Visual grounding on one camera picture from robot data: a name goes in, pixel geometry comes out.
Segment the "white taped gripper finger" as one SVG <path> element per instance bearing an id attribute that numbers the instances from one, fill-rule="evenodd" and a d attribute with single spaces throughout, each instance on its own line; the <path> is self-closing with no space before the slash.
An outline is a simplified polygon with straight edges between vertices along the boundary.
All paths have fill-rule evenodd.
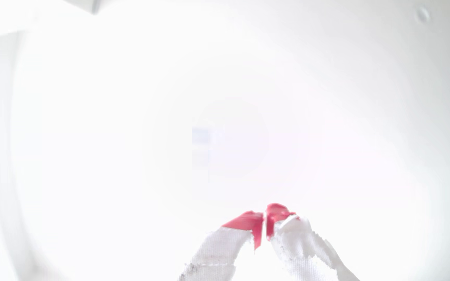
<path id="1" fill-rule="evenodd" d="M 184 266 L 178 280 L 232 280 L 241 249 L 261 245 L 264 214 L 249 210 L 209 234 Z"/>
<path id="2" fill-rule="evenodd" d="M 266 207 L 266 237 L 294 280 L 359 280 L 309 220 L 284 205 Z"/>

